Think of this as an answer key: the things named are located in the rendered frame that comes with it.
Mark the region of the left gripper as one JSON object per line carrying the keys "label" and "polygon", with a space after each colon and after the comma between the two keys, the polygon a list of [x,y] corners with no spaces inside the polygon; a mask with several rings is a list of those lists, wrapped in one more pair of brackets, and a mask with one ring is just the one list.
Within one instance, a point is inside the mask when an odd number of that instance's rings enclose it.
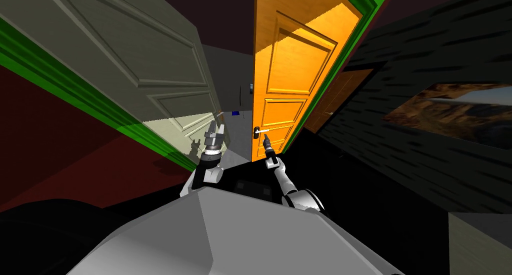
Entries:
{"label": "left gripper", "polygon": [[217,124],[211,121],[207,132],[204,133],[205,149],[221,149],[225,139],[225,125],[221,124],[216,133]]}

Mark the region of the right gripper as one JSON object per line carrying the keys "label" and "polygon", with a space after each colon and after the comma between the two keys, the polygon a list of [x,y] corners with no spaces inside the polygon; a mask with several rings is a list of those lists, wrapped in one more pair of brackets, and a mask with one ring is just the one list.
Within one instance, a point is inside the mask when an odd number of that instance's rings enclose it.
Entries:
{"label": "right gripper", "polygon": [[263,139],[263,147],[264,147],[264,152],[265,152],[265,156],[267,159],[272,159],[272,160],[275,160],[276,159],[276,154],[275,154],[275,151],[274,149],[272,148],[272,145],[270,143],[270,138],[268,137],[267,134],[264,134],[264,139]]}

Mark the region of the orange panelled door leaf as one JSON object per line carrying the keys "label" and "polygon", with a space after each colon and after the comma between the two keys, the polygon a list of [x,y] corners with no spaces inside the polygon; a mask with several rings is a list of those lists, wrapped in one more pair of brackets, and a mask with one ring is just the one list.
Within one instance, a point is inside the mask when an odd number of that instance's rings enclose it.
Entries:
{"label": "orange panelled door leaf", "polygon": [[256,0],[251,159],[292,139],[362,14],[348,0]]}

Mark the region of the dark brown door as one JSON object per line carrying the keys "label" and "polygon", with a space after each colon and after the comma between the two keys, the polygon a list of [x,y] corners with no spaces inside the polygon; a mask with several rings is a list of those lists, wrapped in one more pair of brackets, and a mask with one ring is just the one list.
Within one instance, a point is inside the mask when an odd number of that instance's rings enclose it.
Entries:
{"label": "dark brown door", "polygon": [[371,72],[372,69],[362,69],[339,73],[308,116],[304,128],[316,133]]}

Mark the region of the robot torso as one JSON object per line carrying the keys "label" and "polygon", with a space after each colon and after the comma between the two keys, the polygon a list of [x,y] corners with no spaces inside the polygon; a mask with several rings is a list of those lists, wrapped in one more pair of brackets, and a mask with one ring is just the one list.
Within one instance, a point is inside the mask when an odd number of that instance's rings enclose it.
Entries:
{"label": "robot torso", "polygon": [[404,275],[319,211],[202,187],[108,235],[67,275]]}

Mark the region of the grey-green panelled door leaf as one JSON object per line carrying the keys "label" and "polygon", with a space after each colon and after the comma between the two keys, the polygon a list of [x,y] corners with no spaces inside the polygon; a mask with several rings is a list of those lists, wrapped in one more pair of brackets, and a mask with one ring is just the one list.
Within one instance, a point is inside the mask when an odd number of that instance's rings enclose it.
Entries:
{"label": "grey-green panelled door leaf", "polygon": [[198,162],[220,104],[196,27],[165,0],[0,0],[0,17]]}

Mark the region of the landscape picture on wall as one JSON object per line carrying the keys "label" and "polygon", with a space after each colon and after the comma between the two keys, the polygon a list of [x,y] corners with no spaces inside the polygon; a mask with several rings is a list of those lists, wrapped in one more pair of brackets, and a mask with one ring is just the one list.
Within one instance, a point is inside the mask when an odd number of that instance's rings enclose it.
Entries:
{"label": "landscape picture on wall", "polygon": [[382,119],[390,124],[512,150],[512,84],[436,83]]}

